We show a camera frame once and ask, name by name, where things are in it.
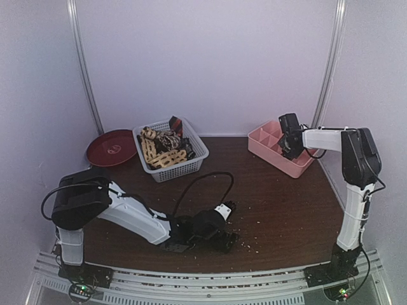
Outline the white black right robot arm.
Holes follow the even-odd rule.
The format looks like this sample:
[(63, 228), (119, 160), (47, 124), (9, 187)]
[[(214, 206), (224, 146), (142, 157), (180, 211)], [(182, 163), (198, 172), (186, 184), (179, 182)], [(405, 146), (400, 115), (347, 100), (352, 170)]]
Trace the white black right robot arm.
[(282, 137), (278, 145), (287, 159), (297, 159), (304, 151), (316, 158), (311, 149), (341, 154), (347, 201), (336, 244), (346, 252), (359, 248), (369, 201), (376, 191), (375, 184), (381, 183), (382, 162), (369, 128), (306, 128), (295, 113), (280, 116), (279, 124)]

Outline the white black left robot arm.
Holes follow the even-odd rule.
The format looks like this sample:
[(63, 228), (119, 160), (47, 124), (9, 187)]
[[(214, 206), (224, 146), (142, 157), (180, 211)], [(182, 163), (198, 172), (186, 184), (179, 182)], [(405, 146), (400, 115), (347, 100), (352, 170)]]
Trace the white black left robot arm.
[(228, 253), (239, 239), (226, 231), (226, 223), (236, 209), (223, 200), (214, 208), (194, 216), (178, 216), (148, 207), (138, 194), (126, 193), (102, 168), (90, 168), (63, 177), (59, 186), (42, 200), (54, 197), (50, 215), (41, 211), (56, 227), (61, 263), (78, 282), (87, 281), (91, 267), (84, 261), (84, 227), (95, 219), (119, 225), (169, 252), (183, 253), (198, 243), (208, 243), (218, 252)]

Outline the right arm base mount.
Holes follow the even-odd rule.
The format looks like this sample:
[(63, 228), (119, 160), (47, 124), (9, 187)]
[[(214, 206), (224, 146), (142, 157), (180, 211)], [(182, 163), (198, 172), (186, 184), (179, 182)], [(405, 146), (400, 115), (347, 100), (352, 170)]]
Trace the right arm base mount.
[(309, 288), (320, 285), (326, 285), (341, 280), (348, 280), (350, 277), (357, 276), (359, 270), (356, 266), (356, 260), (360, 255), (359, 248), (355, 250), (344, 251), (341, 248), (334, 247), (329, 263), (319, 264), (304, 269), (305, 279)]

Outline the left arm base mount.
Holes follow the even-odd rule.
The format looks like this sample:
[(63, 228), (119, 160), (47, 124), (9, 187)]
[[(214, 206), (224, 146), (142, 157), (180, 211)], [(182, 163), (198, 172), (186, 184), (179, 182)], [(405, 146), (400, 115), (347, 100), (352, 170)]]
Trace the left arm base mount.
[(80, 266), (66, 264), (59, 254), (55, 258), (59, 266), (58, 276), (69, 281), (67, 294), (76, 304), (88, 302), (100, 292), (98, 288), (109, 288), (113, 279), (113, 269), (83, 263)]

